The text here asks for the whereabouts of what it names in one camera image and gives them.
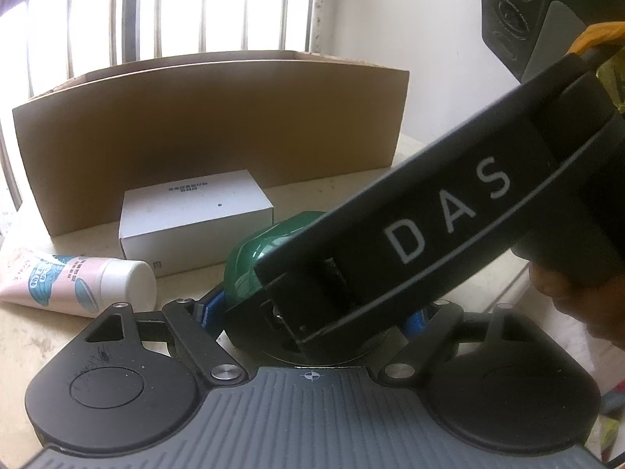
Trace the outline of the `operator's right hand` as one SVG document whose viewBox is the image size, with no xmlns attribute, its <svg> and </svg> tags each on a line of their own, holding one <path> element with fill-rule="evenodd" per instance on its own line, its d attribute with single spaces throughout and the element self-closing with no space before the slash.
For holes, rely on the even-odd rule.
<svg viewBox="0 0 625 469">
<path fill-rule="evenodd" d="M 594 338 L 624 349 L 624 275 L 619 274 L 598 287 L 575 285 L 566 275 L 530 265 L 534 288 L 549 297 L 555 308 L 586 325 Z"/>
</svg>

